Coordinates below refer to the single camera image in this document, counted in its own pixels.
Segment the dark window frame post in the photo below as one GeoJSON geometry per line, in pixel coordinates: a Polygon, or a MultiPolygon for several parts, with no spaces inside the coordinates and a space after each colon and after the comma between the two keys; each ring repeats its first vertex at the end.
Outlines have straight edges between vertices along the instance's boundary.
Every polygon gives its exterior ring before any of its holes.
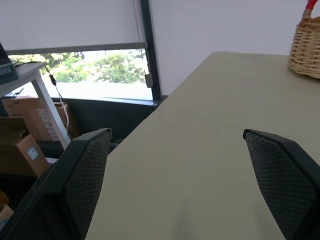
{"type": "Polygon", "coordinates": [[[152,18],[151,18],[151,10],[149,0],[139,0],[140,10],[144,28],[145,41],[147,43],[146,48],[146,57],[148,61],[149,73],[152,77],[152,98],[154,101],[162,100],[162,93],[160,87],[160,79],[158,73],[158,64],[157,64],[157,56],[156,56],[156,48],[154,42],[153,35],[153,26],[152,26],[152,18]]]}

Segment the dark electronic device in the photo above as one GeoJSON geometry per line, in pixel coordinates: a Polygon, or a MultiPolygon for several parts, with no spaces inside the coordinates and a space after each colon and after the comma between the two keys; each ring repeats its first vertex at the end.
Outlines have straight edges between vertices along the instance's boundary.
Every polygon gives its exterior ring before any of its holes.
{"type": "Polygon", "coordinates": [[[18,80],[16,68],[0,43],[0,85],[18,80]]]}

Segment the white roller window blind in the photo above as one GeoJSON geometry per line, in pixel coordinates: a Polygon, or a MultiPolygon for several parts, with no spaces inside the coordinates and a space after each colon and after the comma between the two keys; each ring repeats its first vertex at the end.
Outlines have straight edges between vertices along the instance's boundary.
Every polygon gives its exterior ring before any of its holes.
{"type": "Polygon", "coordinates": [[[139,0],[0,0],[8,55],[145,49],[139,0]]]}

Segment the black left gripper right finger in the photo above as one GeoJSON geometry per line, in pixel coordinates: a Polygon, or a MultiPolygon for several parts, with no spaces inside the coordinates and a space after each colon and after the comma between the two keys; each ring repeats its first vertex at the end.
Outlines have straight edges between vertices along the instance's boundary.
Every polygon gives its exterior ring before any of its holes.
{"type": "Polygon", "coordinates": [[[320,240],[320,165],[295,141],[243,132],[261,195],[286,240],[320,240]]]}

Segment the large printed cardboard box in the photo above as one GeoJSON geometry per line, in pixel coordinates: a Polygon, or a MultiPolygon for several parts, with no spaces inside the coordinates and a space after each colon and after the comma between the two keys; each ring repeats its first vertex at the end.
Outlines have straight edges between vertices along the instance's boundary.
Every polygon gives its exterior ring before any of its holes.
{"type": "MultiPolygon", "coordinates": [[[[2,103],[10,117],[24,119],[29,132],[37,142],[59,141],[50,117],[39,98],[29,96],[25,98],[3,98],[2,103]]],[[[69,138],[71,140],[77,138],[80,132],[69,105],[66,102],[63,104],[56,102],[54,105],[64,127],[68,130],[69,138]]]]}

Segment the small brown cardboard box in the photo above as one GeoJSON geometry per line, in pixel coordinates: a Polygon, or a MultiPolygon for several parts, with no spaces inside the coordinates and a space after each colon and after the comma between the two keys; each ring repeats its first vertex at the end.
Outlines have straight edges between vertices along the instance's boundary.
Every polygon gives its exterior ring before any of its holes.
{"type": "Polygon", "coordinates": [[[0,117],[0,174],[39,177],[49,167],[24,119],[0,117]]]}

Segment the white side table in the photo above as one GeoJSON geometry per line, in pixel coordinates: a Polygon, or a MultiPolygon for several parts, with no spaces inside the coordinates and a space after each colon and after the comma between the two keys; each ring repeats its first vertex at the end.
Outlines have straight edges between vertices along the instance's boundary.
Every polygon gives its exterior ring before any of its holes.
{"type": "Polygon", "coordinates": [[[39,72],[39,69],[46,65],[47,64],[45,62],[35,62],[26,63],[17,67],[16,73],[18,75],[18,79],[0,84],[0,98],[31,82],[38,98],[48,113],[52,127],[57,134],[57,138],[59,139],[62,147],[66,149],[71,140],[39,72]]]}

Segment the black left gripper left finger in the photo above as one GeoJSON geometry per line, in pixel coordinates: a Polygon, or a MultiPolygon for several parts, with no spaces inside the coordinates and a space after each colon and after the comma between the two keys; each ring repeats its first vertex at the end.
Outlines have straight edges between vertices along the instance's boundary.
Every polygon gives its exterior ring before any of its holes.
{"type": "Polygon", "coordinates": [[[105,175],[112,131],[73,139],[41,176],[0,174],[12,216],[0,220],[0,240],[85,240],[105,175]]]}

